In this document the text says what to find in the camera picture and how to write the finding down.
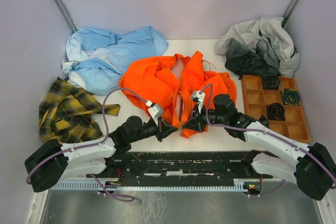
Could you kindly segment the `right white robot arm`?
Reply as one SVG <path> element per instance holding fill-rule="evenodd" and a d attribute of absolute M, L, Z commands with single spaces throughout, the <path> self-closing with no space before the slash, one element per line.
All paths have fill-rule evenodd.
<path fill-rule="evenodd" d="M 335 189 L 335 162 L 324 145 L 297 142 L 265 127 L 238 112 L 227 94 L 214 97 L 213 109 L 205 107 L 204 98 L 205 94 L 199 92 L 192 96 L 196 104 L 183 129 L 204 132 L 207 126 L 223 127 L 230 136 L 271 153 L 251 151 L 241 164 L 243 175 L 271 175 L 297 185 L 304 194 L 318 201 L 330 189 Z"/>

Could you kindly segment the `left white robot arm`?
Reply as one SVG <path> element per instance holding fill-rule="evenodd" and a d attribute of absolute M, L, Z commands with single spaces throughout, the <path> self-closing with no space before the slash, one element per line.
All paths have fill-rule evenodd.
<path fill-rule="evenodd" d="M 116 164 L 107 158 L 126 153 L 133 142 L 151 136 L 162 141 L 177 130 L 162 118 L 144 123 L 140 117 L 131 116 L 109 135 L 96 140 L 70 144 L 50 140 L 25 160 L 26 183 L 39 193 L 68 178 L 100 173 L 110 177 Z"/>

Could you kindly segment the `orange jacket pink lining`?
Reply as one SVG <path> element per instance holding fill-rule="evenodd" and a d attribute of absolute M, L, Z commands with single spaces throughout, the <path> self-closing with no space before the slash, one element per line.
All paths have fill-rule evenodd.
<path fill-rule="evenodd" d="M 236 101 L 237 90 L 229 73 L 205 70 L 203 54 L 199 51 L 192 57 L 175 54 L 137 60 L 119 81 L 123 93 L 135 106 L 147 112 L 147 100 L 159 104 L 164 110 L 163 120 L 178 128 L 192 114 L 193 91 L 202 90 L 208 84 L 213 85 L 205 90 L 209 108 L 214 108 L 213 98 L 221 93 Z"/>

